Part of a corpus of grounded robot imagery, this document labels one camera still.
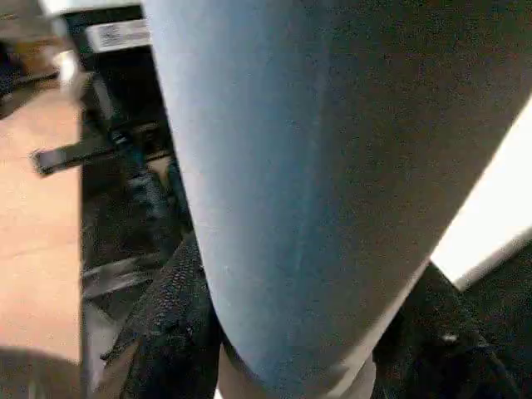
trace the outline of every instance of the wooden floor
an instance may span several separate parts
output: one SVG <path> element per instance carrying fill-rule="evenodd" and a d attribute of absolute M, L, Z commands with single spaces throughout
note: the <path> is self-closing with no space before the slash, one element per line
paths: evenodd
<path fill-rule="evenodd" d="M 76 141 L 77 109 L 47 90 L 0 121 L 0 346 L 78 361 L 78 170 L 45 179 L 28 154 Z"/>

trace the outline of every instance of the metal bar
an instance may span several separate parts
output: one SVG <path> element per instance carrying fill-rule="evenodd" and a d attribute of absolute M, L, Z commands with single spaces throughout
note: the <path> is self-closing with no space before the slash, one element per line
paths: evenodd
<path fill-rule="evenodd" d="M 76 144 L 48 151 L 34 151 L 30 157 L 37 173 L 48 176 L 60 170 L 82 165 L 88 160 L 113 154 L 116 148 L 103 136 L 94 136 Z"/>
<path fill-rule="evenodd" d="M 353 379 L 532 89 L 530 2 L 145 2 L 212 293 L 281 397 Z"/>

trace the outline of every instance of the white label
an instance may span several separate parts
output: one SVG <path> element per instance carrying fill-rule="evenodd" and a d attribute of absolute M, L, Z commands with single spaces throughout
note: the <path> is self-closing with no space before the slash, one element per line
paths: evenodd
<path fill-rule="evenodd" d="M 92 25 L 86 29 L 86 35 L 94 52 L 150 45 L 150 32 L 144 19 Z"/>

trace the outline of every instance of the sticker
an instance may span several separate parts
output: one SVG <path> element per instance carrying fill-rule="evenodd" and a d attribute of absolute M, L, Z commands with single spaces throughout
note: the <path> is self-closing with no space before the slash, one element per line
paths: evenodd
<path fill-rule="evenodd" d="M 150 45 L 150 32 L 144 19 L 92 25 L 86 29 L 86 35 L 94 52 Z"/>

